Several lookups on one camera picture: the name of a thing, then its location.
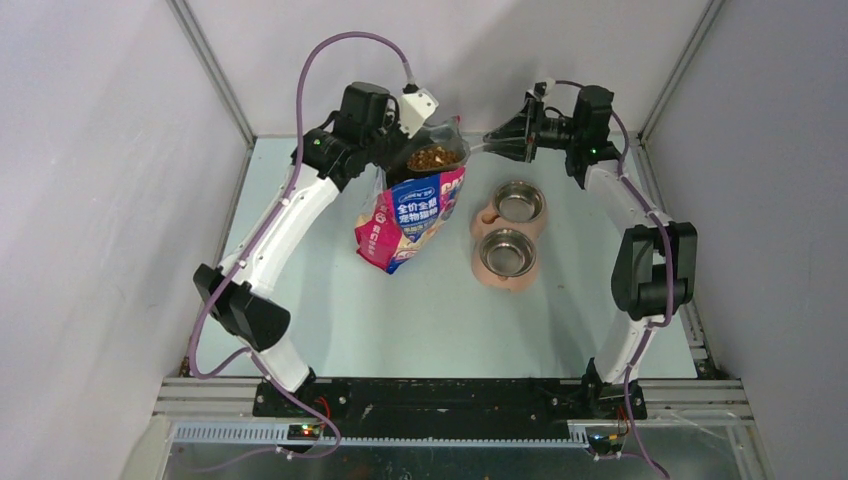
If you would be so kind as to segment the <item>steel bowl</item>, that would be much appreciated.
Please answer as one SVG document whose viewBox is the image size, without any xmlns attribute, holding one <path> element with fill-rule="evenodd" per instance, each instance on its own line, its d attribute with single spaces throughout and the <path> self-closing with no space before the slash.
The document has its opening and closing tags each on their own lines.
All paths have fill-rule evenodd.
<svg viewBox="0 0 848 480">
<path fill-rule="evenodd" d="M 529 223 L 542 216 L 546 202 L 541 190 L 534 184 L 511 180 L 495 189 L 492 206 L 500 217 L 508 221 Z"/>
<path fill-rule="evenodd" d="M 480 241 L 479 257 L 486 269 L 499 277 L 528 274 L 536 264 L 534 241 L 510 228 L 492 230 Z"/>
</svg>

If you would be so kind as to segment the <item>near steel bowl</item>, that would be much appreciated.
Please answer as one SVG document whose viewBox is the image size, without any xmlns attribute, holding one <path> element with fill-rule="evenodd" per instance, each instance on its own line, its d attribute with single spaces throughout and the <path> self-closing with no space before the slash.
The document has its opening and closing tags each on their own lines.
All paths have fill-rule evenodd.
<svg viewBox="0 0 848 480">
<path fill-rule="evenodd" d="M 534 241 L 510 228 L 492 230 L 480 241 L 479 257 L 486 269 L 499 277 L 528 274 L 536 264 Z"/>
</svg>

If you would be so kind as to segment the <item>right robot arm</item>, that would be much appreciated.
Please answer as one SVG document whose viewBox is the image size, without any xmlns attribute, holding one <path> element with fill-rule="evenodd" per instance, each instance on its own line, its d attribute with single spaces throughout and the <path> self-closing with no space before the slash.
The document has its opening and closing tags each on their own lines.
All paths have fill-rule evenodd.
<svg viewBox="0 0 848 480">
<path fill-rule="evenodd" d="M 611 295 L 622 317 L 588 368 L 598 380 L 581 392 L 585 411 L 606 418 L 622 403 L 616 385 L 636 380 L 654 334 L 694 296 L 698 232 L 690 222 L 673 220 L 628 173 L 630 148 L 617 148 L 609 138 L 610 126 L 623 124 L 613 92 L 575 83 L 573 112 L 563 116 L 546 104 L 557 84 L 535 84 L 521 110 L 484 135 L 483 149 L 522 163 L 532 162 L 540 148 L 563 152 L 567 175 L 601 203 L 621 234 Z"/>
</svg>

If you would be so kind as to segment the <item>pet food bag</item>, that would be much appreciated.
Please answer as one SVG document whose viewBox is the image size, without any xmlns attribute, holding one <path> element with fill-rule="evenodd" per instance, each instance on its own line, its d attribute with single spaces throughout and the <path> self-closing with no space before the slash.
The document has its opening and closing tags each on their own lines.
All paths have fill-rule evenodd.
<svg viewBox="0 0 848 480">
<path fill-rule="evenodd" d="M 464 139 L 461 117 L 426 125 L 413 138 L 412 153 L 434 143 Z M 372 192 L 357 218 L 356 253 L 370 265 L 394 273 L 412 259 L 447 222 L 465 182 L 466 165 L 433 175 L 416 175 L 405 166 L 377 173 Z"/>
</svg>

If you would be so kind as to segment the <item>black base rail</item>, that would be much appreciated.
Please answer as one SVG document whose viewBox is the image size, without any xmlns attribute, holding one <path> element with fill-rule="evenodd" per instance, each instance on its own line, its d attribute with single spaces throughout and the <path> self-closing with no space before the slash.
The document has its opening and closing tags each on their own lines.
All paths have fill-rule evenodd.
<svg viewBox="0 0 848 480">
<path fill-rule="evenodd" d="M 564 440 L 569 422 L 644 420 L 641 388 L 557 378 L 396 379 L 323 377 L 292 403 L 268 381 L 256 389 L 259 418 L 305 418 L 313 408 L 346 440 Z"/>
</svg>

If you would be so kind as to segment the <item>pink double bowl stand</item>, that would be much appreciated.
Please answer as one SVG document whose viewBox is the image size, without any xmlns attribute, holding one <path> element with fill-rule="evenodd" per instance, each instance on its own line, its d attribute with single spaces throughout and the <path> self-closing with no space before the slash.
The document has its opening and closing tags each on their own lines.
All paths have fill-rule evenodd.
<svg viewBox="0 0 848 480">
<path fill-rule="evenodd" d="M 524 180 L 499 185 L 474 217 L 471 269 L 484 286 L 522 292 L 538 276 L 538 241 L 548 225 L 542 191 Z"/>
</svg>

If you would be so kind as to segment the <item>aluminium frame front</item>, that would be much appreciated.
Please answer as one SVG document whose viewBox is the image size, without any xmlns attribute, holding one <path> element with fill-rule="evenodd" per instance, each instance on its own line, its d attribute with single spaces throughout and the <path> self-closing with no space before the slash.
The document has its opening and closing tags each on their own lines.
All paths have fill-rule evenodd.
<svg viewBox="0 0 848 480">
<path fill-rule="evenodd" d="M 292 446 L 576 447 L 638 426 L 748 425 L 737 380 L 320 378 L 297 403 L 258 378 L 164 381 L 154 413 L 179 442 Z"/>
</svg>

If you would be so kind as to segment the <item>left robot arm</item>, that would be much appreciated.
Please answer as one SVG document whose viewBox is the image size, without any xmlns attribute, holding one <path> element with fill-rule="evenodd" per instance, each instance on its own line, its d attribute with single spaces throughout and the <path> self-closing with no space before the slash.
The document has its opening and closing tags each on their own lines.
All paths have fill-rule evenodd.
<svg viewBox="0 0 848 480">
<path fill-rule="evenodd" d="M 292 416 L 312 411 L 316 390 L 288 332 L 291 314 L 271 299 L 275 284 L 320 214 L 367 166 L 399 166 L 437 108 L 427 90 L 412 84 L 400 96 L 366 82 L 348 85 L 339 109 L 299 139 L 286 182 L 247 237 L 218 266 L 202 264 L 194 273 L 204 301 L 200 318 L 213 318 L 242 343 Z"/>
</svg>

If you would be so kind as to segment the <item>clear plastic scoop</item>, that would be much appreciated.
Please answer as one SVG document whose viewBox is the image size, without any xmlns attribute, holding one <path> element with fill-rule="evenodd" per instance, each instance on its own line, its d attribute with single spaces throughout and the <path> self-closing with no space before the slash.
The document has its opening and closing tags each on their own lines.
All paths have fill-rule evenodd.
<svg viewBox="0 0 848 480">
<path fill-rule="evenodd" d="M 473 155 L 486 151 L 487 147 L 483 142 L 471 145 L 463 141 L 434 143 L 411 154 L 404 166 L 416 175 L 433 175 L 464 167 Z"/>
</svg>

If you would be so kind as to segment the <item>far steel bowl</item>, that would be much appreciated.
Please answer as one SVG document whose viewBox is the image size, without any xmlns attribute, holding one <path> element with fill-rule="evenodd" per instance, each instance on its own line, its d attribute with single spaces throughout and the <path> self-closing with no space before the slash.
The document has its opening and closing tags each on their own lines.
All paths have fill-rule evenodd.
<svg viewBox="0 0 848 480">
<path fill-rule="evenodd" d="M 542 216 L 546 202 L 541 190 L 534 184 L 511 180 L 495 189 L 492 206 L 500 217 L 508 221 L 529 223 Z"/>
</svg>

